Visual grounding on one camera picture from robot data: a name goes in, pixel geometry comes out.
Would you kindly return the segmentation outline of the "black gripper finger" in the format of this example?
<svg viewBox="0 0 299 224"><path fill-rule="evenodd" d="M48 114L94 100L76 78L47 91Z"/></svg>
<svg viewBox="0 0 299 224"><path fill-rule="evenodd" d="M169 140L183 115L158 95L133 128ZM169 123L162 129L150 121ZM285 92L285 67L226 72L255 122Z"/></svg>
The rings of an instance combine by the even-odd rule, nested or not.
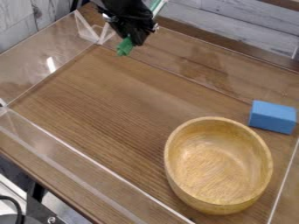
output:
<svg viewBox="0 0 299 224"><path fill-rule="evenodd" d="M134 46L142 46L146 42L146 39L154 32L155 27L153 25L133 26L130 31L130 38L133 40Z"/></svg>
<svg viewBox="0 0 299 224"><path fill-rule="evenodd" d="M127 21L125 20L115 21L111 22L110 25L122 39L131 36L131 26Z"/></svg>

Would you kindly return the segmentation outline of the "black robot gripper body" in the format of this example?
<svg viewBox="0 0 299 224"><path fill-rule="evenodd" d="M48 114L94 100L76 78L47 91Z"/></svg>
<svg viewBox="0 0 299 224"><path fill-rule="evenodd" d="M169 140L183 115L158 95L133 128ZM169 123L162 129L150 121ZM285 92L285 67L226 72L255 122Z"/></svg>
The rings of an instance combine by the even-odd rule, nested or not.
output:
<svg viewBox="0 0 299 224"><path fill-rule="evenodd" d="M155 17L143 0L92 0L98 11L106 14L111 22L125 20L130 26L153 25L155 28Z"/></svg>

